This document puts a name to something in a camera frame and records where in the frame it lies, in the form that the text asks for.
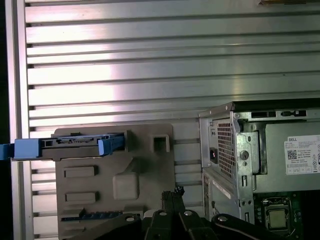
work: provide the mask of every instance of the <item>power supply unit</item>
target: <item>power supply unit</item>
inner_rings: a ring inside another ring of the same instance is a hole
[[[319,211],[320,99],[235,101],[199,121],[205,217],[303,239],[306,216]]]

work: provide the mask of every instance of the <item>qr code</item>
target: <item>qr code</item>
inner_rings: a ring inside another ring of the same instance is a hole
[[[288,150],[288,159],[297,159],[297,150]]]

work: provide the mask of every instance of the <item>green circuit board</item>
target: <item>green circuit board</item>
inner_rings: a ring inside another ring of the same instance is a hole
[[[299,192],[258,193],[253,199],[256,224],[288,240],[304,239]]]

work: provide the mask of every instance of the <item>ventilation grille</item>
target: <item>ventilation grille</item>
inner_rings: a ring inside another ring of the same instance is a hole
[[[218,159],[223,174],[232,179],[232,167],[236,165],[234,135],[230,123],[218,123]]]
[[[215,207],[214,209],[213,209],[213,216],[217,216],[217,215],[219,215],[220,214],[220,212],[218,211],[218,209]]]

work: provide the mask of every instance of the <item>metal wall panel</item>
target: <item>metal wall panel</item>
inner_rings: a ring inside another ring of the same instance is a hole
[[[172,123],[176,181],[198,212],[199,112],[232,100],[320,97],[317,4],[6,1],[11,140]],[[58,240],[54,164],[13,163],[12,176],[15,239]]]

